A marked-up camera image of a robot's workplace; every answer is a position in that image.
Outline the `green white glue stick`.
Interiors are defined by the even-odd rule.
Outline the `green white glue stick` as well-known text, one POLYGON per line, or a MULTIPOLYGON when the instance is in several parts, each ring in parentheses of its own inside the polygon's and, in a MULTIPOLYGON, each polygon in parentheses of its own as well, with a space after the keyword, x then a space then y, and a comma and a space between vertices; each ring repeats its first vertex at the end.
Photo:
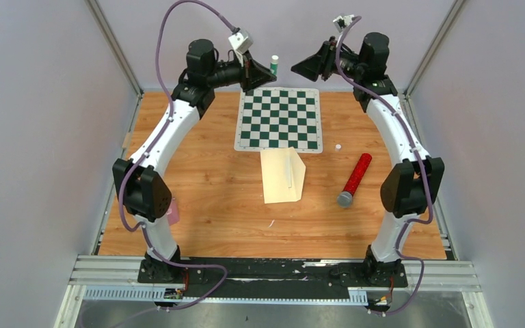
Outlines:
POLYGON ((270 66, 269 69, 271 73, 276 76, 278 71, 278 62, 279 62, 279 56, 278 55, 272 55, 270 60, 270 66))

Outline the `cream envelope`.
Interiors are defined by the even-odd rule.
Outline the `cream envelope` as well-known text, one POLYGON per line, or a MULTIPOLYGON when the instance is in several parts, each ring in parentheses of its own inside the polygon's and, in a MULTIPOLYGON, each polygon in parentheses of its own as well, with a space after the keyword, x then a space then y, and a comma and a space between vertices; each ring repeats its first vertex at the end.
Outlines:
POLYGON ((266 204, 298 202, 302 198, 306 166, 296 149, 274 148, 260 151, 263 197, 266 204), (284 156, 289 152, 292 187, 285 181, 284 156))

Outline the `tan paper letter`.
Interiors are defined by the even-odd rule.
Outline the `tan paper letter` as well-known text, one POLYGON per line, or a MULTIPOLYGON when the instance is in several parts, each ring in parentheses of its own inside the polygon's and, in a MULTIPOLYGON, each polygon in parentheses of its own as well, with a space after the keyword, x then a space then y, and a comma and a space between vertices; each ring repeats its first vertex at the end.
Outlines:
POLYGON ((291 167, 291 156, 287 152, 284 156, 284 168, 285 168, 285 181, 288 188, 292 187, 292 167, 291 167))

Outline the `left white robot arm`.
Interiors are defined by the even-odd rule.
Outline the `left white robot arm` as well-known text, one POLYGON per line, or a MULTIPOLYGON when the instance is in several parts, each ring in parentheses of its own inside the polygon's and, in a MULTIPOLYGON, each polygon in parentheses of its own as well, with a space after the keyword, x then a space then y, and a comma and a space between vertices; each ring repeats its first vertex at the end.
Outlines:
POLYGON ((233 56, 227 61, 219 60, 210 40, 189 44, 187 67, 168 96, 163 117, 130 159, 117 159, 112 166, 122 223, 127 224, 126 214, 134 216, 136 224, 126 228, 142 230, 147 244, 139 282, 175 282, 185 269, 170 230, 167 211, 173 196, 163 175, 182 140, 214 101, 215 89, 237 84, 248 92, 276 80, 269 68, 253 59, 249 52, 253 42, 245 33, 231 35, 229 43, 233 56))

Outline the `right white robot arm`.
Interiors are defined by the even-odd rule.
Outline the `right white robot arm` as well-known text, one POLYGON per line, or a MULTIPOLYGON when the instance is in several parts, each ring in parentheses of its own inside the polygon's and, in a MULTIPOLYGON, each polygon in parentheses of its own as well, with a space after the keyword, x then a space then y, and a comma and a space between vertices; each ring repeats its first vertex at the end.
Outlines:
POLYGON ((369 286, 401 280, 405 240, 415 223, 433 221, 433 204, 445 170, 443 160, 421 146, 408 124, 397 90, 386 74, 389 54, 389 38, 379 32, 368 33, 358 52, 341 37, 332 36, 315 54, 291 67, 310 81, 327 80, 333 74, 352 81, 354 98, 377 127, 388 151, 392 169, 380 188, 383 221, 363 263, 349 272, 369 286))

